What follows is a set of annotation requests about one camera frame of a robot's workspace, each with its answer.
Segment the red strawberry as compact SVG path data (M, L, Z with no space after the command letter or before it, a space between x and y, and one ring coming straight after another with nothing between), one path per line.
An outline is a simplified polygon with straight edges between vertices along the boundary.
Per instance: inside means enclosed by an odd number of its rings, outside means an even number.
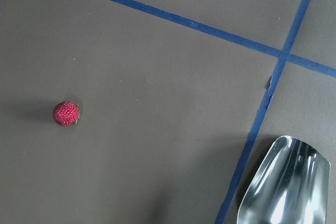
M53 118L61 126L76 125L80 118L79 105L71 101L61 102L54 107Z

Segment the metal scoop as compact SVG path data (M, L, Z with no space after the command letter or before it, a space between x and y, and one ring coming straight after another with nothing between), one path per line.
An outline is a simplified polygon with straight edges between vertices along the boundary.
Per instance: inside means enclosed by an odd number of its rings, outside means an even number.
M277 138L239 206L237 223L313 223L327 220L330 162L289 135Z

